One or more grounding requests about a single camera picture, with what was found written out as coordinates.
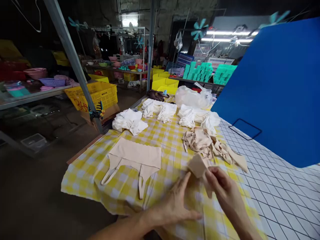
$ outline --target teal fan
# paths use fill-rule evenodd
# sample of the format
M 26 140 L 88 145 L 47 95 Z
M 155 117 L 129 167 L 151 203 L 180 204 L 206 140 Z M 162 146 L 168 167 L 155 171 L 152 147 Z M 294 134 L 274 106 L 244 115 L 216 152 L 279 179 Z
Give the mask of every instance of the teal fan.
M 196 22 L 196 23 L 193 25 L 193 27 L 194 27 L 195 29 L 202 29 L 202 28 L 204 28 L 204 27 L 208 27 L 208 26 L 209 26 L 208 24 L 206 24 L 206 25 L 204 26 L 204 23 L 205 23 L 205 22 L 206 22 L 206 19 L 204 18 L 204 19 L 201 20 L 200 26 L 199 26 L 198 22 Z M 203 32 L 202 32 L 202 30 L 197 30 L 197 31 L 191 32 L 191 36 L 194 36 L 193 40 L 197 40 L 197 39 L 199 38 L 199 35 L 200 35 L 200 38 L 203 37 Z
M 290 13 L 290 10 L 288 11 L 285 11 L 280 17 L 278 17 L 277 19 L 277 16 L 278 16 L 278 13 L 279 12 L 275 12 L 274 14 L 270 15 L 270 24 L 261 24 L 259 26 L 259 29 L 263 28 L 263 27 L 267 27 L 267 26 L 272 26 L 272 25 L 276 25 L 276 24 L 279 24 L 280 21 L 282 21 L 289 13 Z
M 143 37 L 141 37 L 141 38 L 138 37 L 138 38 L 137 38 L 137 41 L 138 41 L 138 42 L 134 43 L 134 44 L 137 45 L 136 48 L 138 48 L 138 47 L 139 47 L 139 48 L 142 48 L 142 45 L 143 45 Z

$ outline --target yellow checkered tablecloth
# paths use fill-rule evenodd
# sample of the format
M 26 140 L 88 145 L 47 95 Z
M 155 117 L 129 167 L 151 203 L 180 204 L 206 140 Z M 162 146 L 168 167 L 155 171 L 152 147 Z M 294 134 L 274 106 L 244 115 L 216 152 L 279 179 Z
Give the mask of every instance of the yellow checkered tablecloth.
M 133 136 L 128 130 L 122 133 L 109 130 L 88 148 L 69 165 L 61 183 L 61 191 L 101 202 L 110 213 L 118 215 L 139 212 L 159 201 L 173 183 L 180 176 L 185 175 L 187 163 L 195 152 L 190 148 L 188 153 L 184 151 L 182 135 L 188 128 L 179 125 L 180 118 L 176 114 L 172 122 L 165 124 L 158 121 L 156 116 L 142 120 L 149 127 L 137 136 Z M 121 166 L 107 185 L 100 184 L 109 169 L 109 160 L 105 156 L 120 137 L 140 144 L 161 147 L 161 169 L 147 180 L 142 200 L 139 199 L 139 173 L 134 168 Z M 257 227 L 262 238 L 267 239 L 239 168 L 229 165 L 220 158 L 215 158 L 215 163 L 237 182 L 251 222 Z M 215 194 L 212 199 L 209 199 L 203 185 L 194 176 L 188 183 L 185 207 L 199 211 L 203 218 L 156 229 L 162 239 L 239 239 Z

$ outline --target beige shapewear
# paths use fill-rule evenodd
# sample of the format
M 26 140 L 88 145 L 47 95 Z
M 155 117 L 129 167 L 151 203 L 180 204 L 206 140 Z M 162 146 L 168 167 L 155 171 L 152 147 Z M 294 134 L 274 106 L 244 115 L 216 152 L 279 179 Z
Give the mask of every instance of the beige shapewear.
M 143 199 L 148 178 L 161 168 L 161 148 L 146 146 L 120 138 L 109 152 L 108 157 L 110 159 L 110 167 L 102 179 L 101 184 L 108 184 L 120 166 L 131 166 L 140 172 L 139 196 L 140 199 Z M 106 181 L 112 169 L 115 170 Z

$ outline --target stacked green containers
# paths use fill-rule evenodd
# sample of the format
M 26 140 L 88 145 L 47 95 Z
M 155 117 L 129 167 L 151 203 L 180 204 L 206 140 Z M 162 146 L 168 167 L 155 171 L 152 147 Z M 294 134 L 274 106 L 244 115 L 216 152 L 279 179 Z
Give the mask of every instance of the stacked green containers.
M 235 65 L 220 64 L 213 76 L 213 82 L 226 85 L 236 68 L 237 66 Z
M 212 75 L 212 65 L 211 63 L 202 63 L 197 68 L 195 68 L 196 62 L 191 62 L 190 65 L 187 64 L 184 70 L 183 79 L 189 79 L 193 81 L 208 82 Z

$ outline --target purple basket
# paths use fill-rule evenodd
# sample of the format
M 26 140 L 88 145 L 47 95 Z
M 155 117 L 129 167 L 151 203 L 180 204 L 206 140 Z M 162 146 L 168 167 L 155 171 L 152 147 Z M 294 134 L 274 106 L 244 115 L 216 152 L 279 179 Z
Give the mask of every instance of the purple basket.
M 40 78 L 40 82 L 48 87 L 63 87 L 66 85 L 65 79 Z

